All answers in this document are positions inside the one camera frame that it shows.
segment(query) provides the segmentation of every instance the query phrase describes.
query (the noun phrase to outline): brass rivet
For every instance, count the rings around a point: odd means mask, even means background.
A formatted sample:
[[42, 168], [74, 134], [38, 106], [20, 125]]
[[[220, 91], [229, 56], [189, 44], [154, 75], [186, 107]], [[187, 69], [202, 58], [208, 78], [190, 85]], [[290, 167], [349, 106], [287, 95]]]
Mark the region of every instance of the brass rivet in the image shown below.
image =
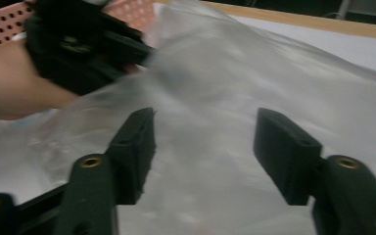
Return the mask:
[[359, 168], [359, 163], [357, 163], [356, 161], [352, 159], [347, 159], [347, 158], [338, 158], [337, 164], [342, 167], [350, 168], [350, 169]]
[[81, 162], [81, 167], [83, 168], [90, 168], [99, 165], [102, 162], [102, 159], [98, 157], [92, 157], [85, 159]]

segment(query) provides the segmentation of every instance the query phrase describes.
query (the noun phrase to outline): wrinkled plastic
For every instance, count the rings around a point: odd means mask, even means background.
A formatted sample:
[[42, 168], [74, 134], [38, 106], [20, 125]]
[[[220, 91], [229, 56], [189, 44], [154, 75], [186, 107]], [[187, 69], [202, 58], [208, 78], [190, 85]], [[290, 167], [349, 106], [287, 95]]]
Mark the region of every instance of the wrinkled plastic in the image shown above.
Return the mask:
[[376, 174], [376, 71], [250, 28], [192, 0], [172, 1], [148, 33], [147, 70], [78, 99], [30, 147], [56, 184], [104, 152], [128, 115], [156, 111], [157, 153], [123, 234], [315, 234], [310, 207], [289, 207], [253, 154], [258, 108], [281, 112]]

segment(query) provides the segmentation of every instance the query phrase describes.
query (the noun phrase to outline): translucent plastic film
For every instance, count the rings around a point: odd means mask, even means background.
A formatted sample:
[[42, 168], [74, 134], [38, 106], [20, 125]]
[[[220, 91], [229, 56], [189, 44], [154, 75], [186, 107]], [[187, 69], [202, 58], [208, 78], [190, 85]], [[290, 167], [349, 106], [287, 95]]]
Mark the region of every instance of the translucent plastic film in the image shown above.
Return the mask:
[[30, 138], [62, 183], [71, 163], [103, 152], [128, 115], [153, 107], [157, 153], [122, 234], [315, 234], [309, 207], [289, 207], [253, 154], [258, 108], [281, 112], [324, 146], [376, 174], [376, 71], [192, 0], [172, 1], [148, 33], [147, 69], [80, 98]]

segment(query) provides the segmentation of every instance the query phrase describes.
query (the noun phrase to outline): hand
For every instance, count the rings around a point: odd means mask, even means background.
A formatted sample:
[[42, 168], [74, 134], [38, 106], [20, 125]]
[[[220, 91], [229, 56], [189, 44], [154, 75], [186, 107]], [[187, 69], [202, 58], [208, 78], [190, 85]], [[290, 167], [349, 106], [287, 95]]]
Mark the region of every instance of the hand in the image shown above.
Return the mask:
[[40, 77], [24, 42], [0, 47], [0, 119], [17, 119], [60, 109], [77, 95]]

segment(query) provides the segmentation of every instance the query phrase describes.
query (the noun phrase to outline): table surface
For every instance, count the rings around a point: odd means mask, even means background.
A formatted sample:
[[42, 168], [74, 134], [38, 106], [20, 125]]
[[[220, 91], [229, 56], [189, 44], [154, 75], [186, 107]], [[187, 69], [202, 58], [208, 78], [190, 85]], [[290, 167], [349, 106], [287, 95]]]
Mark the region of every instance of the table surface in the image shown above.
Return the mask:
[[[168, 0], [156, 0], [158, 3], [167, 3]], [[298, 14], [283, 13], [268, 11], [256, 8], [240, 7], [227, 4], [205, 2], [228, 15], [258, 19], [263, 21], [291, 24], [297, 26], [304, 26], [316, 28], [321, 30], [328, 30], [334, 32], [341, 32], [345, 34], [367, 36], [376, 38], [376, 24], [369, 23], [354, 23], [346, 21], [338, 21], [334, 19], [325, 19], [319, 17], [310, 17]]]

